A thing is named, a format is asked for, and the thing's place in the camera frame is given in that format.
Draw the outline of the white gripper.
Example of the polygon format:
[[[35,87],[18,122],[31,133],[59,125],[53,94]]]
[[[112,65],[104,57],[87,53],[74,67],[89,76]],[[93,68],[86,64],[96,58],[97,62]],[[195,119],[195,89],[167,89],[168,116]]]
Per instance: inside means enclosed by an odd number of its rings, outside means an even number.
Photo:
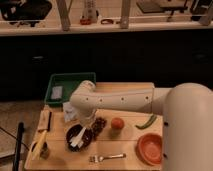
[[[89,128],[95,121],[96,109],[92,110],[79,110],[78,120],[81,126]]]

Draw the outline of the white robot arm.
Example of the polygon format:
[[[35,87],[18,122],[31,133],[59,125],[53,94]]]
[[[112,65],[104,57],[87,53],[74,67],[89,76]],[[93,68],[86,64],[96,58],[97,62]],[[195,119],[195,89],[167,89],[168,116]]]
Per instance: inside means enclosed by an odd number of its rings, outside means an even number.
[[[163,117],[163,171],[213,171],[213,90],[197,83],[173,88],[98,92],[86,80],[71,94],[83,125],[97,109],[159,114]]]

